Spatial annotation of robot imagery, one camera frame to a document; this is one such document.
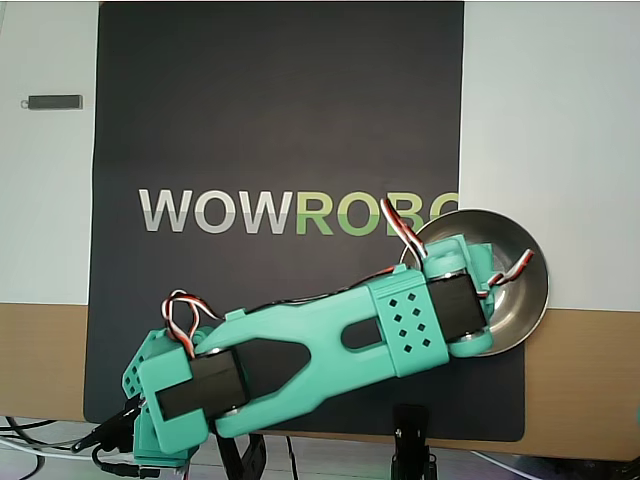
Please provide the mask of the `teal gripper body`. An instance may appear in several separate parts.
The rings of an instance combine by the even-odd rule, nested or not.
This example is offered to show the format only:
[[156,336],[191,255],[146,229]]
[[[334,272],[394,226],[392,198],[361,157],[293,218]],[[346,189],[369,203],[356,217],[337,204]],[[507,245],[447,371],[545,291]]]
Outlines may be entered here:
[[497,274],[494,269],[493,247],[490,243],[471,244],[468,246],[473,267],[473,281],[477,299],[488,324],[495,312],[495,287],[489,281]]

